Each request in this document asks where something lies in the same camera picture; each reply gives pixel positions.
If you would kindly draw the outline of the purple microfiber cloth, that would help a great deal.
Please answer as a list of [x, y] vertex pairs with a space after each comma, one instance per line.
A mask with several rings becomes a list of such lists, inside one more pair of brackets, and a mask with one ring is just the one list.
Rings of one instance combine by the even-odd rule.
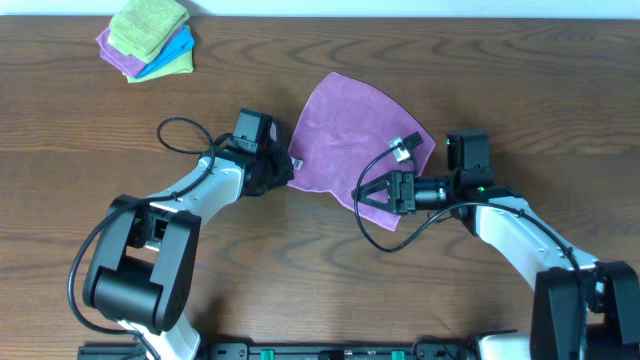
[[329, 193], [354, 210], [352, 191], [366, 165], [390, 141], [415, 132], [423, 139], [414, 150], [417, 170], [423, 171], [436, 147], [431, 135], [377, 88], [332, 72], [311, 93], [293, 132], [288, 153], [300, 166], [288, 185]]

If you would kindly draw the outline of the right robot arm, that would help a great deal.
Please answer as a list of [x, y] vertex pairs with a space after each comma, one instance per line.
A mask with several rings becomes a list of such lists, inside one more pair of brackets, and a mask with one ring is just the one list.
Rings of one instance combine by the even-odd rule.
[[488, 134], [451, 131], [447, 176], [389, 171], [358, 179], [352, 192], [394, 215], [430, 211], [428, 225], [449, 215], [495, 248], [534, 291], [527, 334], [475, 340], [475, 359], [636, 359], [639, 356], [639, 278], [624, 261], [603, 262], [541, 220], [524, 197], [495, 182]]

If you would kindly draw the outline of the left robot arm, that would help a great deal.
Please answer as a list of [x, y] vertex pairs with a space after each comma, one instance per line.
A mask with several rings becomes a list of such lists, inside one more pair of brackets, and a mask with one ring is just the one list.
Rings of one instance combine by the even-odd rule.
[[96, 249], [83, 301], [133, 341], [86, 344], [79, 358], [214, 358], [184, 313], [200, 230], [241, 197], [286, 185], [293, 165], [279, 121], [264, 113], [242, 109], [232, 133], [207, 140], [190, 173], [146, 198], [118, 196], [86, 239]]

